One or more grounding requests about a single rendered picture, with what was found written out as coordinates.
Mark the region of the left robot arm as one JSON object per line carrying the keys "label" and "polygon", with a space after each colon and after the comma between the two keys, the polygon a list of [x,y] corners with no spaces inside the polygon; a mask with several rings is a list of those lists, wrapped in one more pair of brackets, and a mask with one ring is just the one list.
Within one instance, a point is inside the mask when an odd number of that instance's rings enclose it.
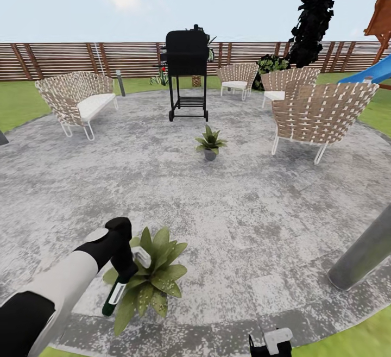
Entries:
{"label": "left robot arm", "polygon": [[127,218],[114,218],[63,261],[17,290],[0,307],[0,357],[38,357],[108,261],[125,283],[138,272],[135,259],[149,268],[150,255],[140,246],[130,248],[132,239]]}

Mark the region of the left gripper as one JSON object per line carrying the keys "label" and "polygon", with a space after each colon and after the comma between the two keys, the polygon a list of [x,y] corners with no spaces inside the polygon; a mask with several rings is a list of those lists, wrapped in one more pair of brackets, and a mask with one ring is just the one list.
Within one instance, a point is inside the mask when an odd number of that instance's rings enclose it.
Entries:
{"label": "left gripper", "polygon": [[133,261],[131,250],[123,256],[112,256],[110,263],[125,283],[128,283],[130,278],[138,272],[138,267]]}

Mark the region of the insectifuge atomizer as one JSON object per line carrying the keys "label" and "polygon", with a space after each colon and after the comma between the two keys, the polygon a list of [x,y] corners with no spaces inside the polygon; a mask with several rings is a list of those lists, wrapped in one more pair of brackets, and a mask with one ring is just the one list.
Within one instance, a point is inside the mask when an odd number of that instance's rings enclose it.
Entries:
{"label": "insectifuge atomizer", "polygon": [[102,315],[105,317],[110,316],[113,313],[113,310],[119,304],[123,293],[125,292],[125,286],[127,283],[123,281],[123,278],[119,277],[113,287],[111,288],[110,294],[105,302],[105,305],[102,309]]}

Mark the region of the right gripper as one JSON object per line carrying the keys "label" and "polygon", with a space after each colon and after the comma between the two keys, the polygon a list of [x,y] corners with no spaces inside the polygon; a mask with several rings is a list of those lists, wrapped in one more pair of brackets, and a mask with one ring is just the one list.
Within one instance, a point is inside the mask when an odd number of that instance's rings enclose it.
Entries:
{"label": "right gripper", "polygon": [[291,351],[293,350],[291,342],[283,341],[277,344],[279,353],[270,355],[267,346],[255,347],[252,343],[250,344],[251,357],[292,357]]}

